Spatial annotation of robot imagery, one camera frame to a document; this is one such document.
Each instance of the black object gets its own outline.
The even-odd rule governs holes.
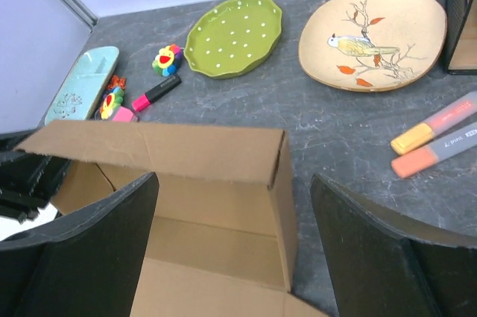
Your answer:
[[[129,316],[158,189],[157,176],[147,173],[0,242],[0,316]]]
[[[477,237],[317,175],[311,194],[340,317],[477,316]]]
[[[0,216],[23,222],[38,216],[56,194],[70,161],[11,151],[36,130],[0,135]]]
[[[167,80],[164,80],[154,88],[151,88],[145,93],[146,98],[150,104],[153,104],[159,98],[171,92],[175,87],[179,86],[182,81],[178,75],[171,75]]]
[[[457,69],[457,68],[452,68],[449,67],[451,65],[452,59],[454,55],[460,55],[462,54],[463,51],[472,51],[469,52],[472,55],[476,55],[476,46],[477,46],[477,39],[475,38],[475,34],[473,33],[468,33],[473,34],[473,42],[474,44],[471,47],[467,48],[458,48],[460,40],[461,40],[461,35],[464,30],[464,27],[466,24],[472,25],[473,28],[470,28],[470,30],[476,29],[475,27],[475,17],[471,18],[469,22],[467,21],[467,18],[469,17],[469,12],[472,8],[472,6],[477,5],[475,3],[475,0],[446,0],[446,11],[447,11],[447,37],[446,37],[446,43],[443,49],[443,64],[448,73],[454,74],[454,75],[474,75],[477,73],[477,66],[476,67],[465,67],[462,69]]]

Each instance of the yellow highlighter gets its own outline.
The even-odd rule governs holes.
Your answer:
[[[399,155],[406,154],[426,144],[435,136],[477,112],[477,91],[467,93],[428,119],[415,125],[391,141],[391,147]]]

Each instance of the gray marble countertop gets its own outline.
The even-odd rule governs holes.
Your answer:
[[[336,316],[309,197],[313,173],[325,174],[413,218],[477,235],[477,149],[401,180],[391,170],[390,162],[396,155],[389,146],[405,129],[477,90],[477,77],[450,76],[435,67],[416,83],[392,92],[354,93],[324,86],[300,68],[297,48],[308,18],[328,0],[274,1],[283,9],[283,34],[264,64],[247,75],[225,81],[194,73],[183,64],[179,72],[183,83],[140,113],[139,118],[285,128],[290,132],[300,224],[294,293]],[[218,3],[100,19],[84,49],[100,45],[119,48],[116,74],[127,78],[128,106],[131,99],[159,82],[151,68],[157,50],[171,43],[184,47],[193,24]]]

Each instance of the green polka dot plate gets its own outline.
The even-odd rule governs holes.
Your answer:
[[[272,0],[227,0],[189,32],[184,55],[192,71],[214,79],[255,69],[282,33],[282,10]]]

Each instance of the beige plate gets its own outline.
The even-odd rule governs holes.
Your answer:
[[[342,90],[395,90],[434,66],[446,29],[435,0],[331,0],[303,29],[300,64]]]

